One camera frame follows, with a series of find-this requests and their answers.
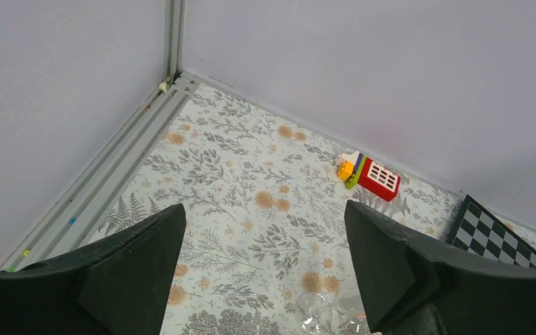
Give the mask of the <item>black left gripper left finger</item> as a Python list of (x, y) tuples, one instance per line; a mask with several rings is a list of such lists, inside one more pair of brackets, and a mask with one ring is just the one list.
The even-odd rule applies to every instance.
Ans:
[(0, 334), (158, 334), (186, 229), (182, 204), (14, 272)]

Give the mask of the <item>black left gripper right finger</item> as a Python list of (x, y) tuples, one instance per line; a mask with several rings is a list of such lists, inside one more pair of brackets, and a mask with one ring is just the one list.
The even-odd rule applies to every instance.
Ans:
[(383, 334), (536, 334), (536, 269), (469, 253), (350, 200), (366, 318)]

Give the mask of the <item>clear wine glass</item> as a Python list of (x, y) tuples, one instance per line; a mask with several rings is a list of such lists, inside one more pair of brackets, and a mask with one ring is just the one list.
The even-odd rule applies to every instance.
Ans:
[(371, 334), (366, 321), (362, 298), (358, 291), (338, 292), (327, 301), (318, 293), (302, 294), (294, 305), (295, 319), (307, 334), (326, 334), (338, 314), (341, 330), (347, 334)]

